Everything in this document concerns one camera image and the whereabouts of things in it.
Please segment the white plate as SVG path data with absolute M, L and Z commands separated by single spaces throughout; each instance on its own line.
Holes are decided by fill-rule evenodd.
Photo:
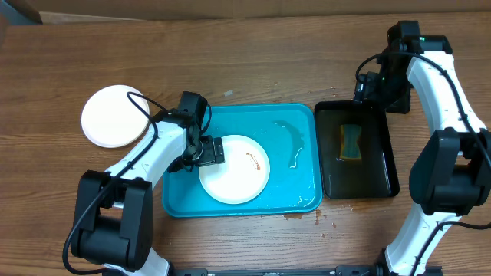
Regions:
M 269 180 L 268 155 L 247 136 L 224 136 L 222 145 L 225 162 L 199 169 L 202 187 L 221 203 L 237 205 L 253 200 Z
M 126 146 L 136 140 L 149 123 L 150 108 L 137 89 L 116 84 L 93 94 L 81 112 L 81 129 L 95 145 Z

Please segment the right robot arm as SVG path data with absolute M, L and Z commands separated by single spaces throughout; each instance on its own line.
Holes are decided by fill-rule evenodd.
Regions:
M 410 92 L 420 98 L 430 139 L 410 171 L 413 205 L 376 264 L 363 275 L 440 275 L 427 261 L 452 226 L 490 193 L 490 132 L 473 112 L 454 67 L 446 36 L 421 34 L 417 21 L 399 21 L 387 32 L 387 47 L 372 56 L 377 73 L 356 71 L 354 102 L 407 113 Z

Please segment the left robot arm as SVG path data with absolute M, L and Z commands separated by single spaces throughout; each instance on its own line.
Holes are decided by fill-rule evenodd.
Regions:
M 80 179 L 74 224 L 62 252 L 76 275 L 172 275 L 173 265 L 152 248 L 153 189 L 165 172 L 223 164 L 220 138 L 206 135 L 212 108 L 183 92 L 176 109 L 148 116 L 145 137 L 104 172 Z

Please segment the green yellow sponge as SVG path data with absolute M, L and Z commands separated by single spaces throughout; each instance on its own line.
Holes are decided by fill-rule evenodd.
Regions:
M 340 126 L 341 144 L 339 159 L 361 160 L 360 138 L 361 127 L 357 124 L 343 124 Z

